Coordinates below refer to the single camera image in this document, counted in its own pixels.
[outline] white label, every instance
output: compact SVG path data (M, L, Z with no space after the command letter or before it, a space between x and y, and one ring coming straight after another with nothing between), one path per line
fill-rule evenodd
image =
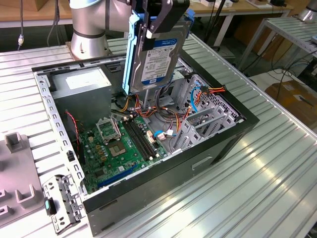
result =
M283 86L284 86L284 88L285 88L286 90L288 90L288 91L293 91L293 90L294 90L294 88L293 88L292 85L285 84L285 85L283 85Z
M99 71L92 71L66 78L66 82L70 89L82 88L102 81Z
M151 84L161 81L168 71L171 61L169 54L176 47L177 40L158 40L155 47L147 51L141 82Z
M302 95L300 94L297 94L297 95L294 95L294 97L298 100L298 101L302 101L301 98L304 98Z
M120 170L120 172L124 171L124 167L123 166L120 166L118 169Z
M171 129L167 130L166 134L173 135L173 130L171 130Z

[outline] ram slot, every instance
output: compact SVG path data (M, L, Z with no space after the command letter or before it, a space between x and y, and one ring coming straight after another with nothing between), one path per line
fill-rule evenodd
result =
M146 150L143 148L141 142L139 141L138 135L136 135L130 125L129 121L125 121L123 123L123 127L126 129L126 131L128 132L129 136L131 137L133 143L135 144L135 146L137 147L138 151L141 153L142 157L144 159L148 159L149 156L146 152Z
M141 130L139 129L139 127L135 124L135 122L131 122L131 126L132 128L134 129L134 131L140 135L140 140L141 140L141 143L143 144L143 146L145 147L147 153L149 154L149 157L152 156L154 157L155 156L155 151L154 149L150 146L150 143L149 141L144 137L143 133L141 132Z

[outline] workbench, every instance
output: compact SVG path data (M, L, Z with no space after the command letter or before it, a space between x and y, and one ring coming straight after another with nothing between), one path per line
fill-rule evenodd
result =
M59 25L72 24L71 9L68 0L59 0L60 21ZM38 12L23 11L24 26L47 26L52 25L54 19L54 0L49 0ZM212 7L205 6L198 2L191 2L190 8L194 10L195 17L210 16ZM222 24L220 32L214 43L220 46L225 33L235 15L250 14L273 14L282 13L282 17L286 17L293 9L291 5L286 7L273 6L272 9L257 8L245 0L234 3L231 7L222 9L220 16L226 16ZM213 16L216 14L217 8L214 8ZM18 8L0 6L0 28L19 27L20 26L20 10Z
M286 68L293 61L293 58L298 56L300 49L306 51L308 54L312 53L312 56L317 57L317 44L311 41L312 36L317 35L317 22L308 24L295 17L267 18L261 22L253 38L245 49L238 69L242 68L255 43L266 27L272 30L272 37L275 34L278 34L297 46L297 50L293 53L293 56L288 62ZM263 47L266 48L268 45L269 42L266 41Z
M126 39L108 43L126 51ZM195 35L183 48L260 122L218 164L97 237L304 237L317 221L317 136ZM66 46L0 53L0 135L29 137L41 183L68 172L31 68L70 60ZM87 220L59 237L91 237ZM44 208L1 234L56 237Z

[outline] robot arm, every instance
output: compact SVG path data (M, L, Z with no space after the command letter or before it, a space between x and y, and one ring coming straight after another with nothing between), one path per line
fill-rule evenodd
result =
M317 0L311 0L307 7L297 16L303 22L313 23L317 14Z
M174 27L189 0L71 0L70 7L74 28L71 51L78 59L88 59L109 54L105 30L129 32L132 10L143 15L142 29L151 39Z
M74 34L71 51L78 59L109 54L105 30L129 31L131 6L117 0L71 0Z

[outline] table leg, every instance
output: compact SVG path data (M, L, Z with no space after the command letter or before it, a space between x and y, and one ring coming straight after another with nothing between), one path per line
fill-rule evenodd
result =
M285 11L282 13L281 17L287 17L287 15L289 14L289 12L290 12L290 10L285 10ZM267 37L267 39L266 39L265 42L263 43L261 49L259 50L258 56L259 56L260 54L262 54L263 51L265 51L265 49L266 49L267 46L269 45L269 43L274 40L274 36L275 36L275 32L271 31L271 33L269 34L269 36Z
M249 56L251 50L253 49L254 45L256 44L257 40L259 39L259 37L261 36L262 31L264 30L265 27L265 19L263 19L263 21L261 22L261 24L259 25L257 31L255 32L254 36L252 37L250 43L248 44L246 50L243 52L243 55L240 59L240 63L238 65L238 70L241 70L244 62L246 61L247 57Z
M232 18L233 18L234 14L230 14L228 16L226 16L223 24L222 24L222 27L219 31L219 34L217 36L217 39L216 41L214 42L214 46L220 46L223 38L224 38L224 35L226 34L227 30L228 30L228 27L232 21Z

